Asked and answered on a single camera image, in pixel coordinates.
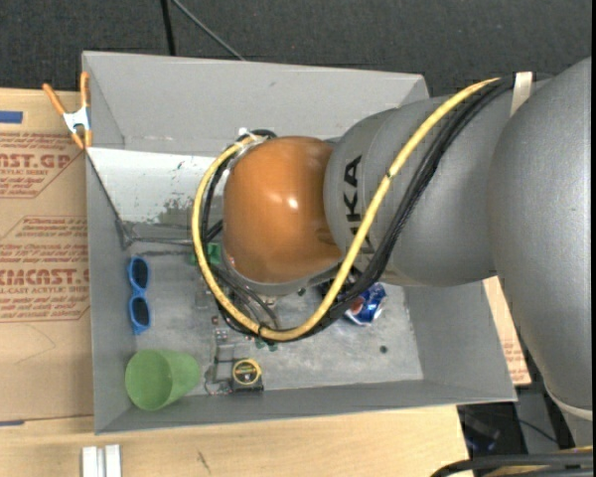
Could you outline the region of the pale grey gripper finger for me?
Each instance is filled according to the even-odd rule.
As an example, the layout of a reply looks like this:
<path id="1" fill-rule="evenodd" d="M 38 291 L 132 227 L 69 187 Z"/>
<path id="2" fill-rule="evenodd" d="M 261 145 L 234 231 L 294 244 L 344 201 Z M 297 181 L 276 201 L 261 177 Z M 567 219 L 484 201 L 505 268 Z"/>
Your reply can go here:
<path id="1" fill-rule="evenodd" d="M 228 382 L 231 379 L 235 341 L 230 330 L 216 328 L 214 331 L 213 380 L 215 383 Z"/>
<path id="2" fill-rule="evenodd" d="M 193 314 L 195 320 L 205 325 L 212 324 L 214 315 L 212 295 L 206 290 L 205 286 L 197 287 L 194 294 Z"/>

